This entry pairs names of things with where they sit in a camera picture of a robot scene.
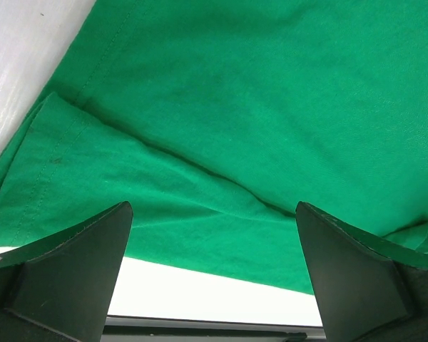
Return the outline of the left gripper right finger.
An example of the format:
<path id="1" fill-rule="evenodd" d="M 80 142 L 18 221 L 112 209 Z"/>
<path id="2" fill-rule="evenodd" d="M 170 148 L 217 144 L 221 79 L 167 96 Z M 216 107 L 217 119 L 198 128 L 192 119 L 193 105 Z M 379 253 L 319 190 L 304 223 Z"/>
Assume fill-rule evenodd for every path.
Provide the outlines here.
<path id="1" fill-rule="evenodd" d="M 428 254 L 307 202 L 296 223 L 328 341 L 428 341 Z"/>

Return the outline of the green t-shirt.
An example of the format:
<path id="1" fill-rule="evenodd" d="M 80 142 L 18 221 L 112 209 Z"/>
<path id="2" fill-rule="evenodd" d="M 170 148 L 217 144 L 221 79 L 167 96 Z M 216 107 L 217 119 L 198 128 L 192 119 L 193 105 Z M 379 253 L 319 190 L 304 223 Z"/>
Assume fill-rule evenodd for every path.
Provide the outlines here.
<path id="1" fill-rule="evenodd" d="M 0 156 L 0 247 L 124 201 L 128 257 L 306 294 L 298 202 L 428 254 L 428 1 L 97 1 Z"/>

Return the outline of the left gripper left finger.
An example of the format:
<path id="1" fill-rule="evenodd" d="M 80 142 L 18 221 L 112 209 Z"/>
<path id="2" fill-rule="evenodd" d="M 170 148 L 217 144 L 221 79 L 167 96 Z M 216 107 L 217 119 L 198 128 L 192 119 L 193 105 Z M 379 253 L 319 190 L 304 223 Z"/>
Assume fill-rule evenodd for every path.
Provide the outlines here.
<path id="1" fill-rule="evenodd" d="M 99 341 L 132 221 L 120 202 L 0 253 L 0 341 Z"/>

